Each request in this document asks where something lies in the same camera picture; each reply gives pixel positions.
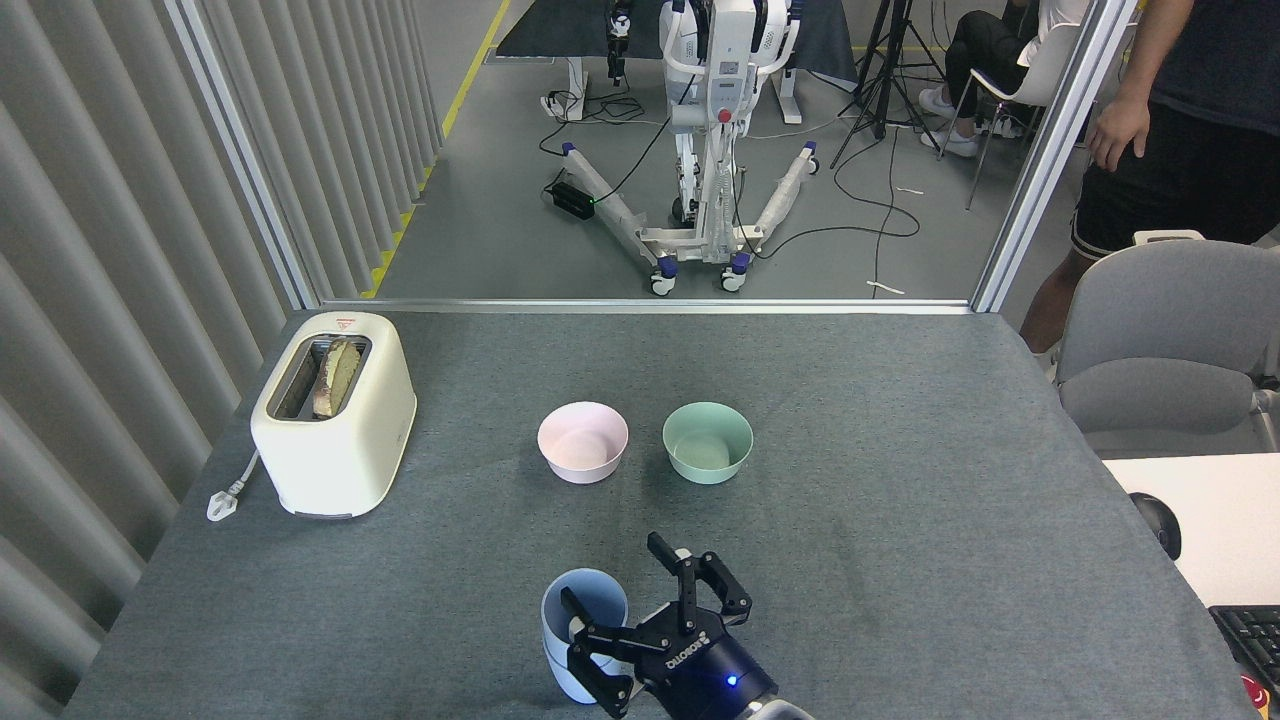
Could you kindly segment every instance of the black shorts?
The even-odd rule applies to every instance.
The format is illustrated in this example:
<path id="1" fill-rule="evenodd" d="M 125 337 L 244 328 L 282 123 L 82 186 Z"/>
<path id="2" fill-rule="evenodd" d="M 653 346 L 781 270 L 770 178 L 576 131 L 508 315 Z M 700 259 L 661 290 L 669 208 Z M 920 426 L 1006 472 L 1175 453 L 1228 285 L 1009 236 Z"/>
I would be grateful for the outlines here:
<path id="1" fill-rule="evenodd" d="M 1147 152 L 1125 149 L 1116 172 L 1089 165 L 1071 242 L 1098 259 L 1137 231 L 1193 229 L 1252 243 L 1280 224 L 1280 137 L 1199 120 L 1151 104 Z"/>

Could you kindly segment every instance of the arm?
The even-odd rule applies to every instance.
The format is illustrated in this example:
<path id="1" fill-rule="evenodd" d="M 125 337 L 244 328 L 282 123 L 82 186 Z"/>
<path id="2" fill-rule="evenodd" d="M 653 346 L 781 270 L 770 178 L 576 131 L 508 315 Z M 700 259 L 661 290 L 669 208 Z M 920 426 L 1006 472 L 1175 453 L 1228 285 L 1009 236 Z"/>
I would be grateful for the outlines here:
<path id="1" fill-rule="evenodd" d="M 1134 155 L 1142 158 L 1147 152 L 1147 132 L 1151 129 L 1147 100 L 1151 86 L 1156 82 L 1156 73 L 1169 50 L 1183 33 L 1193 1 L 1151 0 L 1143 10 L 1120 91 L 1098 115 L 1098 122 L 1089 128 L 1085 141 L 1093 161 L 1102 169 L 1114 172 L 1130 141 Z"/>

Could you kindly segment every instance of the white toaster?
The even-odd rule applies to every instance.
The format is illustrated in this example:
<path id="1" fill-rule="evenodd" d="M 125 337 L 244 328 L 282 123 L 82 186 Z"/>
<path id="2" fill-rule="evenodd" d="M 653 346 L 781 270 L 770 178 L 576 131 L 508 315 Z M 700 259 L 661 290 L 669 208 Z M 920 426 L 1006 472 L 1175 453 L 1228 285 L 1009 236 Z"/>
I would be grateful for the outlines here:
<path id="1" fill-rule="evenodd" d="M 329 346 L 346 340 L 360 361 L 346 400 L 314 415 L 314 391 Z M 399 334 L 369 313 L 324 313 L 294 333 L 253 406 L 250 430 L 280 496 L 308 518 L 352 518 L 387 497 L 396 479 L 417 396 Z"/>

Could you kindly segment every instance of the pink bowl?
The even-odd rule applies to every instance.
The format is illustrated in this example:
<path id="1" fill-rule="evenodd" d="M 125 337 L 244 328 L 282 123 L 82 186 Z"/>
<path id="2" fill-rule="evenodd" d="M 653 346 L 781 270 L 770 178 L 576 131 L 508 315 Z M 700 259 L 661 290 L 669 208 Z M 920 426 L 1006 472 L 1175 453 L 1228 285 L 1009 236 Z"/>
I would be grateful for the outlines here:
<path id="1" fill-rule="evenodd" d="M 603 480 L 627 447 L 627 421 L 599 402 L 557 407 L 538 428 L 538 450 L 561 478 L 577 484 Z"/>

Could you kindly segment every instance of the bread slice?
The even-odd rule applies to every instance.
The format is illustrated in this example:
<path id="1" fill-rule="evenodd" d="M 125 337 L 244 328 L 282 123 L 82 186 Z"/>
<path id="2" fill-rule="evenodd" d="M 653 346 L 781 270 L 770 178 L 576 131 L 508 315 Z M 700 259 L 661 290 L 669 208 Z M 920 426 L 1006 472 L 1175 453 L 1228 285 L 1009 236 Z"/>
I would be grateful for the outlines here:
<path id="1" fill-rule="evenodd" d="M 314 396 L 316 419 L 328 420 L 339 411 L 351 392 L 351 380 L 360 368 L 360 348 L 347 340 L 335 340 L 329 345 L 329 352 L 320 366 Z"/>

